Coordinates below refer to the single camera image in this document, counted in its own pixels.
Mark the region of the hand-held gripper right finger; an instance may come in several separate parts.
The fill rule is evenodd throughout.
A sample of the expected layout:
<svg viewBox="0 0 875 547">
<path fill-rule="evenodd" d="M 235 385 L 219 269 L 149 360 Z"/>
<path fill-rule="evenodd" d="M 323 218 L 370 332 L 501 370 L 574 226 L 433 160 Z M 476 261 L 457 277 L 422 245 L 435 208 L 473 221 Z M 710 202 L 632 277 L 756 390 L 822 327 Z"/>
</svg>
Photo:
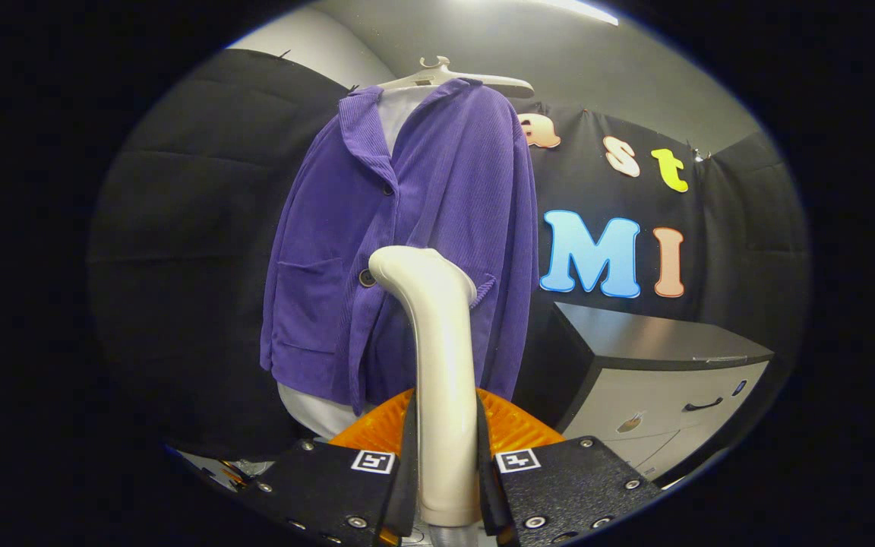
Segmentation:
<svg viewBox="0 0 875 547">
<path fill-rule="evenodd" d="M 477 398 L 477 485 L 499 546 L 580 546 L 663 491 L 591 435 L 566 438 L 485 389 Z"/>
</svg>

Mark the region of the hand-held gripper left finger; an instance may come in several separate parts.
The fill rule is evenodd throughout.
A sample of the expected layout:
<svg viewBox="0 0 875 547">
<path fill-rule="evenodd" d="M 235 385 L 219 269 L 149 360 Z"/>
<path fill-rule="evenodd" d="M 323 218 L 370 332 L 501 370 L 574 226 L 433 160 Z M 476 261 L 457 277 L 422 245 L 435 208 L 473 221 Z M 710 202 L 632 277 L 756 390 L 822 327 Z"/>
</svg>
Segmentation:
<svg viewBox="0 0 875 547">
<path fill-rule="evenodd" d="M 399 546 L 417 505 L 415 405 L 407 389 L 329 442 L 299 440 L 239 504 L 277 527 L 276 546 Z"/>
</svg>

